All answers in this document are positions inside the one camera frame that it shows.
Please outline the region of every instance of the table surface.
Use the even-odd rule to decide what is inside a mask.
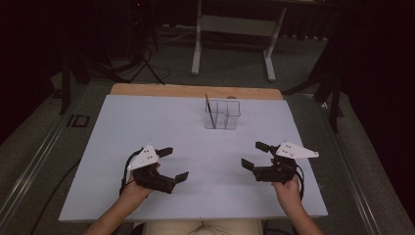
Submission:
[[[101,116],[108,116],[108,114],[116,113],[116,111],[120,111],[121,114],[119,115],[122,116],[122,112],[128,111],[130,108],[134,111],[142,112],[143,109],[154,107],[155,110],[152,110],[152,112],[159,112],[160,109],[158,107],[163,105],[169,107],[174,106],[174,109],[177,108],[184,112],[171,119],[186,119],[189,116],[192,116],[192,119],[194,119],[195,109],[193,108],[198,108],[199,103],[203,103],[205,94],[215,99],[228,98],[229,96],[238,98],[243,107],[254,112],[254,114],[249,114],[249,112],[242,113],[242,116],[245,118],[245,123],[241,123],[243,127],[240,127],[236,131],[221,130],[222,132],[218,132],[218,130],[212,132],[211,130],[203,130],[203,128],[197,128],[197,130],[190,127],[179,128],[181,123],[177,123],[178,126],[172,126],[171,123],[168,125],[161,123],[160,126],[150,126],[147,123],[152,122],[153,118],[160,117],[154,117],[153,115],[149,115],[148,117],[145,115],[130,117],[124,115],[121,122],[131,123],[135,121],[133,122],[136,125],[135,127],[139,125],[142,133],[136,134],[136,131],[130,131],[132,129],[131,124],[122,126],[120,128],[121,131],[115,131],[117,129],[114,125],[114,119],[107,118],[106,121],[100,120]],[[267,108],[266,111],[263,111],[262,106],[264,104],[273,109]],[[253,119],[255,115],[260,113],[270,113],[270,115],[258,117],[258,121],[247,121],[247,119]],[[171,195],[161,192],[153,193],[152,197],[149,197],[126,220],[284,217],[285,215],[276,200],[275,192],[273,192],[269,183],[255,182],[254,176],[240,166],[240,158],[246,158],[256,165],[270,165],[269,158],[271,156],[265,155],[264,158],[257,159],[257,156],[262,156],[262,153],[254,148],[254,141],[250,138],[259,136],[262,139],[257,140],[265,142],[263,139],[267,139],[271,135],[275,139],[275,134],[273,133],[275,129],[270,130],[269,127],[263,126],[262,124],[275,122],[275,117],[283,119],[280,121],[280,124],[276,124],[277,131],[275,132],[284,133],[291,142],[301,144],[293,118],[291,116],[286,117],[282,114],[290,115],[291,113],[286,102],[282,100],[281,93],[276,89],[116,84],[111,91],[111,96],[106,100],[94,127],[88,147],[85,150],[84,157],[82,158],[75,180],[69,191],[60,220],[83,222],[86,220],[94,220],[104,212],[116,199],[116,187],[119,184],[122,168],[126,161],[124,155],[127,152],[135,151],[131,149],[131,144],[125,142],[138,141],[141,143],[147,138],[153,140],[158,139],[156,142],[161,145],[168,143],[173,143],[174,145],[155,146],[156,148],[174,148],[171,158],[162,159],[161,174],[174,177],[175,174],[190,169],[189,178],[187,181],[178,184]],[[145,119],[144,122],[146,124],[138,124],[136,119]],[[170,131],[167,133],[174,133],[174,136],[162,136],[162,133],[167,128]],[[194,136],[192,138],[185,137],[183,140],[180,139],[180,135],[188,136],[189,133],[194,134]],[[234,142],[228,143],[227,141],[232,138]],[[278,138],[278,141],[284,140],[281,139],[283,138],[281,136]],[[247,142],[247,139],[249,143],[253,142],[252,146],[241,145],[241,143]],[[216,147],[195,147],[201,146],[201,141],[209,142]],[[228,144],[238,144],[237,146],[240,147],[229,148]],[[121,158],[115,159],[116,157],[112,157],[116,155],[121,155]],[[195,156],[209,156],[209,159],[200,158],[196,162],[189,161],[189,159]],[[308,160],[298,160],[298,164],[302,167],[306,176],[306,190],[303,200],[304,207],[310,215],[327,215]],[[205,189],[203,189],[205,190],[203,192],[196,190],[201,189],[201,182],[204,182],[208,186],[207,191]],[[94,185],[94,188],[91,189],[88,185]],[[86,196],[88,195],[88,191],[94,191],[90,194],[90,197]],[[89,199],[95,198],[97,194],[105,195],[100,198],[99,203],[97,203],[97,200],[91,201]],[[184,208],[193,208],[194,210],[184,210]]]

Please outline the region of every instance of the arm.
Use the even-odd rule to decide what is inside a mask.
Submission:
[[[300,235],[323,234],[301,203],[299,180],[295,175],[285,184],[273,182],[278,202]]]
[[[133,180],[134,178],[131,175],[128,183]],[[144,202],[151,192],[153,192],[152,189],[143,188],[135,182],[129,183],[115,203],[88,227],[84,235],[112,234],[122,221]]]

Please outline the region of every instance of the dark background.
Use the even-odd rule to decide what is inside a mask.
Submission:
[[[148,33],[148,11],[134,9],[135,1],[0,4],[0,143],[54,92],[50,77],[61,70],[63,45],[108,64],[110,57],[133,53],[132,23],[139,23],[138,36]],[[156,25],[195,23],[196,1],[159,0],[154,6]],[[358,8],[339,26],[342,14],[338,11],[294,8],[286,16],[282,34],[330,38],[316,68],[330,70],[341,58],[346,72],[343,91],[414,222],[415,4],[410,0],[354,1],[351,6]],[[220,4],[210,7],[223,11]]]

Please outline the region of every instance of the pants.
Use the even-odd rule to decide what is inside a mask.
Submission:
[[[262,235],[262,225],[254,219],[148,222],[143,235]]]

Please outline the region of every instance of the gray floor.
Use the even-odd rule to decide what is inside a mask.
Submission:
[[[167,43],[172,37],[161,37],[161,47],[152,50],[151,64],[159,76],[171,74],[164,80],[167,84],[264,87],[285,90],[307,79],[311,69],[324,49],[326,41],[307,39],[299,41],[281,38],[272,56],[277,81],[270,83],[262,62],[261,49],[266,40],[242,37],[250,42],[241,46],[217,35],[206,35],[200,74],[192,76],[193,35]],[[131,77],[134,72],[126,74]],[[135,77],[135,83],[152,83],[156,80],[148,69]],[[60,117],[60,101],[47,99],[31,117],[23,123],[0,148],[0,200],[6,202],[13,193],[15,182],[30,161],[44,151],[45,161],[40,170],[27,183],[25,196],[15,202],[12,211],[2,217],[2,234],[29,234],[36,219],[46,205],[49,196],[59,185],[68,170],[82,157],[101,105],[111,90],[112,82],[95,77],[87,87],[73,88],[73,106],[69,115],[90,116],[86,128],[65,127],[69,116]],[[301,91],[312,94],[315,86]],[[402,205],[386,177],[376,152],[355,116],[345,94],[342,95],[343,117],[338,118],[339,134],[333,133],[324,118],[327,114],[308,95],[285,97],[295,116],[304,146],[316,149],[322,158],[312,160],[321,193],[329,216],[316,218],[326,234],[415,234]],[[48,135],[51,130],[61,129],[58,135]],[[44,140],[53,145],[42,146]],[[57,189],[46,211],[36,224],[35,234],[79,234],[86,223],[61,223],[60,211],[74,178],[75,170]],[[366,222],[366,217],[374,218]],[[128,234],[131,224],[124,224],[121,234]],[[272,227],[289,230],[287,220],[271,221]]]

